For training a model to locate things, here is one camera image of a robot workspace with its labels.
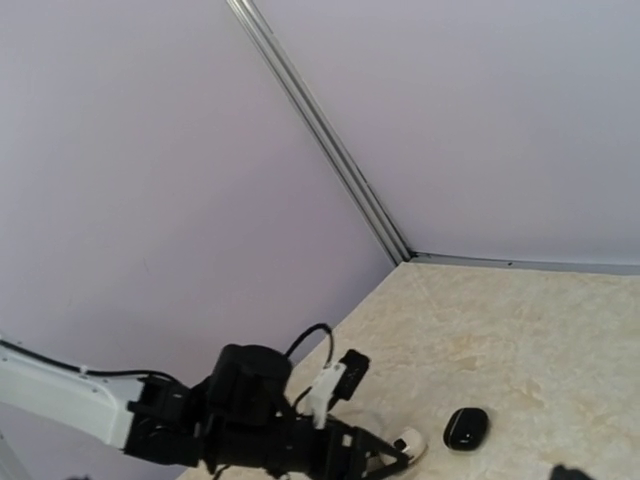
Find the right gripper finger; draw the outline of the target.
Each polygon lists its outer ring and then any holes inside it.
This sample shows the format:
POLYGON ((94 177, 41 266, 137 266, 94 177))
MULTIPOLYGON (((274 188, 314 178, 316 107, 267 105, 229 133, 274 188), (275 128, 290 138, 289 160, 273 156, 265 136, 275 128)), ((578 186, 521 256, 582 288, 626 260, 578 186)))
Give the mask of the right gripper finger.
POLYGON ((558 464, 551 469, 549 480, 594 480, 594 477, 581 469, 558 464))

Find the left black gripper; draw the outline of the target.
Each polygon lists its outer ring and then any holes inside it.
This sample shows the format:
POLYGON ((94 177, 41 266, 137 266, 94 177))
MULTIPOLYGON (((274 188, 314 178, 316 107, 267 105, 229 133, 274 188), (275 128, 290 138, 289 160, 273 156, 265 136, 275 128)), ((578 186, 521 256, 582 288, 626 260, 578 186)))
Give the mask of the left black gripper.
POLYGON ((320 478, 389 478, 409 467, 409 457, 388 442, 337 420, 322 431, 319 457, 320 478), (371 456, 379 457, 382 466, 370 469, 371 456))

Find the white earbud charging case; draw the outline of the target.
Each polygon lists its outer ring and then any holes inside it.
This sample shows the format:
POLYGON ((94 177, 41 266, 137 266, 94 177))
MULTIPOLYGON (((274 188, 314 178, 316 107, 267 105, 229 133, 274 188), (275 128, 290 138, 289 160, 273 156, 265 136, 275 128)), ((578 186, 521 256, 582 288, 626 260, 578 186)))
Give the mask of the white earbud charging case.
POLYGON ((412 427, 404 428, 396 435, 391 444, 408 458, 409 464, 420 459, 428 448, 426 437, 412 427))

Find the black earbud charging case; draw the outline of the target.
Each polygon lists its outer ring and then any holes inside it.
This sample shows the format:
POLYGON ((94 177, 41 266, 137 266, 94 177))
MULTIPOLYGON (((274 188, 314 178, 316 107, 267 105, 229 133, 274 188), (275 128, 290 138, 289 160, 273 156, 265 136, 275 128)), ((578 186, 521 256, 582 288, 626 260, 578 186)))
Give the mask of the black earbud charging case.
POLYGON ((480 407, 463 407, 449 418, 443 432, 444 440, 479 440, 489 433, 490 416, 480 407))

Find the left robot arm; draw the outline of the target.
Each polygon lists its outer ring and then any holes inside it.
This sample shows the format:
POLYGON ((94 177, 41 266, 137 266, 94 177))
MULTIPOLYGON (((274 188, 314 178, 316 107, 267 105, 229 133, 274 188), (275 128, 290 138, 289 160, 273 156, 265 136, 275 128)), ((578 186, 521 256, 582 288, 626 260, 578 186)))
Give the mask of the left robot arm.
POLYGON ((158 465, 260 469, 275 479, 386 479, 406 454, 371 432, 328 419, 317 427, 289 403, 292 373, 281 352, 226 346, 189 387, 155 371, 106 372, 68 365, 10 342, 1 345, 1 400, 158 465))

